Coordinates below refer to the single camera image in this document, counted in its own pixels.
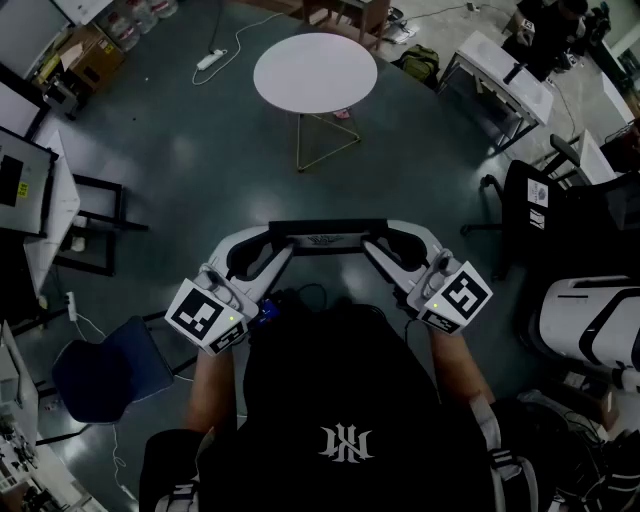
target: white logo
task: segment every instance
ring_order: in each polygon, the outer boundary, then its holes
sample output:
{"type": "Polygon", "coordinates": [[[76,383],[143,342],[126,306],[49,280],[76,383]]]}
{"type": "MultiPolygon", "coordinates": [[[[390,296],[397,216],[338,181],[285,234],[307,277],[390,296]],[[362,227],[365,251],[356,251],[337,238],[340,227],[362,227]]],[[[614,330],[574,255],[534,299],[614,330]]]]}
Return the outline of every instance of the white logo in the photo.
{"type": "Polygon", "coordinates": [[[344,462],[344,452],[345,450],[348,450],[349,454],[347,456],[347,461],[355,462],[356,464],[358,463],[358,461],[354,458],[354,454],[356,453],[362,460],[371,459],[373,457],[373,455],[369,455],[367,453],[367,435],[371,433],[371,430],[368,430],[367,432],[364,432],[358,436],[358,446],[356,447],[356,427],[354,427],[353,425],[347,428],[347,439],[344,438],[344,427],[340,425],[340,423],[336,425],[336,428],[338,429],[338,440],[340,441],[340,444],[338,446],[336,446],[336,433],[329,428],[320,428],[327,433],[327,449],[323,452],[320,452],[320,455],[333,457],[336,453],[338,453],[338,458],[333,459],[333,461],[344,462]]]}

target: blue chair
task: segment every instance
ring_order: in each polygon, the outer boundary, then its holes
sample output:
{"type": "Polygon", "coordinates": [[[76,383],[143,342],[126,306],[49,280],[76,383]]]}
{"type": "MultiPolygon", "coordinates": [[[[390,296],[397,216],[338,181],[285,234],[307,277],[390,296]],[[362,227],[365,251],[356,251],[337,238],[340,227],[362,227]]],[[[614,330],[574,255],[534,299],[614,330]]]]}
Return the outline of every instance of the blue chair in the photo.
{"type": "Polygon", "coordinates": [[[91,424],[117,422],[127,406],[173,384],[173,374],[142,317],[100,344],[75,340],[60,353],[53,381],[69,414],[91,424]]]}

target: paper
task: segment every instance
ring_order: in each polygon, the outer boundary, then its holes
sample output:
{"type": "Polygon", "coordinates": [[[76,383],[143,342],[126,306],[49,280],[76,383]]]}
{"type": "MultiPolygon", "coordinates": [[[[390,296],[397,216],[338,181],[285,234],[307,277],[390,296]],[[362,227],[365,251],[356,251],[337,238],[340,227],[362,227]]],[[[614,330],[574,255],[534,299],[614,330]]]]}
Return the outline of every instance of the paper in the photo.
{"type": "Polygon", "coordinates": [[[82,43],[78,43],[75,46],[69,48],[66,52],[64,52],[60,56],[60,60],[62,61],[62,69],[65,71],[69,69],[69,66],[73,64],[78,57],[82,55],[82,43]]]}
{"type": "Polygon", "coordinates": [[[527,184],[527,199],[530,203],[549,207],[549,187],[538,183],[537,181],[529,178],[527,184]]]}
{"type": "Polygon", "coordinates": [[[544,215],[535,211],[533,208],[529,209],[529,224],[540,229],[544,229],[544,215]]]}
{"type": "Polygon", "coordinates": [[[18,185],[18,197],[21,197],[22,199],[26,199],[29,195],[29,184],[25,183],[24,181],[20,182],[20,185],[18,185]]]}

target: white power strip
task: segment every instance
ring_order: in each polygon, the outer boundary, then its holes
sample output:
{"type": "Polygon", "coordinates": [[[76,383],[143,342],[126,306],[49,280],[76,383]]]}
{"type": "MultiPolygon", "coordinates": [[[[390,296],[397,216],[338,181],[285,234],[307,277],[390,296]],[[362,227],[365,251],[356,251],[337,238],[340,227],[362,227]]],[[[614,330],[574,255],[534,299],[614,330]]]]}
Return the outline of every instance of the white power strip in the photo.
{"type": "Polygon", "coordinates": [[[227,50],[216,50],[213,53],[210,53],[204,59],[198,62],[198,64],[196,64],[198,71],[204,71],[205,69],[210,67],[211,64],[213,64],[215,61],[217,61],[218,59],[220,59],[222,56],[226,54],[227,54],[227,50]]]}
{"type": "Polygon", "coordinates": [[[67,303],[67,309],[69,310],[69,320],[72,322],[78,321],[78,310],[76,309],[76,297],[73,292],[65,293],[65,302],[67,303]]]}

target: round white table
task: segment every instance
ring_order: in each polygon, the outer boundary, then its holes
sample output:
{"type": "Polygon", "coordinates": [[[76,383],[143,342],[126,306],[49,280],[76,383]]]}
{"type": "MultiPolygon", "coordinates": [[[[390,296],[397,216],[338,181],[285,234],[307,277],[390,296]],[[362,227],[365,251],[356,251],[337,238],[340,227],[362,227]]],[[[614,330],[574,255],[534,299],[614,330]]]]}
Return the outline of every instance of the round white table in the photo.
{"type": "Polygon", "coordinates": [[[335,34],[302,34],[280,41],[258,60],[253,82],[267,102],[298,115],[296,160],[302,172],[360,142],[357,132],[319,116],[343,110],[363,99],[376,83],[378,69],[358,43],[335,34]],[[354,139],[313,162],[300,165],[301,118],[310,115],[351,134],[354,139]]]}

